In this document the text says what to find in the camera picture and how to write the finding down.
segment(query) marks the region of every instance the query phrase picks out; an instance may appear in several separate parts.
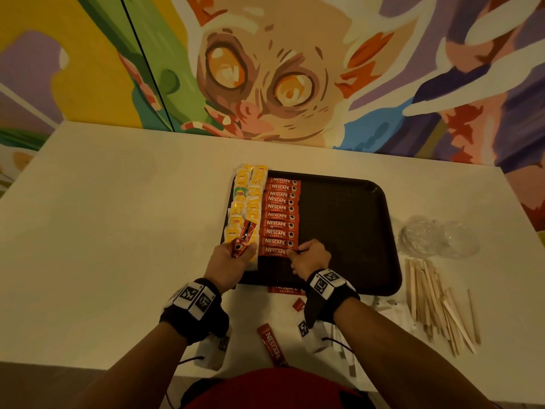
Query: person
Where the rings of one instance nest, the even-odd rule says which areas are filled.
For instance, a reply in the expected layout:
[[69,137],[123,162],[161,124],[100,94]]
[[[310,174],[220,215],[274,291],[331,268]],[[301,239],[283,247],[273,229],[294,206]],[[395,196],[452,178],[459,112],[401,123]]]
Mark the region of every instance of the person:
[[[204,278],[188,286],[197,285],[201,290],[208,287],[221,301],[221,295],[240,281],[245,265],[254,254],[255,246],[250,245],[242,256],[231,258],[228,244],[219,245],[214,248]],[[331,259],[331,254],[318,240],[300,245],[299,252],[288,250],[288,256],[294,274],[307,283],[316,278],[320,270],[327,270]],[[332,316],[365,373],[392,409],[495,407],[447,360],[360,302],[357,295],[345,295],[344,300],[337,302],[340,304],[325,314]],[[188,317],[195,313],[190,308],[182,310],[172,298],[170,303],[161,322],[69,404],[69,408],[148,409],[161,405],[188,343],[203,339],[213,331],[199,328],[201,322],[197,324],[195,318]],[[184,317],[180,314],[178,321],[169,317],[168,310],[182,310],[185,314]],[[373,407],[357,391],[296,368],[260,369],[231,379],[209,381],[205,387],[193,388],[192,396],[186,399],[188,392],[181,402],[187,409]]]

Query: black wristband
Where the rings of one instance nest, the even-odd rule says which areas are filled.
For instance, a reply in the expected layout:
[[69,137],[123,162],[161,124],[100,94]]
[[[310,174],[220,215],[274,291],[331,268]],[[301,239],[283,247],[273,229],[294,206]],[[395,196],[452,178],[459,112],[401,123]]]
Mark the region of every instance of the black wristband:
[[306,294],[304,313],[309,328],[314,326],[316,320],[335,324],[333,314],[347,298],[360,300],[350,283],[329,269],[317,270],[310,275]]
[[208,279],[188,283],[169,300],[160,322],[170,324],[191,345],[210,333],[223,337],[229,329],[229,316],[221,308],[221,294]]

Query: person's right arm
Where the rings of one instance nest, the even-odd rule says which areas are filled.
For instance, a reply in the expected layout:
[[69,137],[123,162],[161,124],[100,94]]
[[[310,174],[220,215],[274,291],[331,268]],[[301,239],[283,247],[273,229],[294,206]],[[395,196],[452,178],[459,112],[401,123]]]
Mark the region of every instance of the person's right arm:
[[[331,254],[312,240],[289,251],[294,273],[305,281],[327,268]],[[355,298],[334,321],[361,367],[392,409],[494,409],[495,406],[439,353]]]

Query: wall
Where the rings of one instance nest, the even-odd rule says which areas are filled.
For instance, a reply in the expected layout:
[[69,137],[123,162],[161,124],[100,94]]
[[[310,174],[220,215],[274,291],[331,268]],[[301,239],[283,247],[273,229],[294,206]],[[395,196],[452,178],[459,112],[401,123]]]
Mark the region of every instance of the wall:
[[495,164],[545,243],[545,0],[0,4],[0,186],[63,119],[142,126]]

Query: orange eye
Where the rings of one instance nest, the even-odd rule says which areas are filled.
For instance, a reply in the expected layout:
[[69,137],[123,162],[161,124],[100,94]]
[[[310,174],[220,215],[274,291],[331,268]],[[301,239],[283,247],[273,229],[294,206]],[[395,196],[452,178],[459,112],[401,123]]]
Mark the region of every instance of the orange eye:
[[246,81],[244,68],[229,48],[212,48],[207,52],[206,59],[210,74],[222,86],[236,89]]
[[310,98],[313,89],[314,84],[309,76],[288,75],[276,84],[274,95],[283,106],[297,106]]

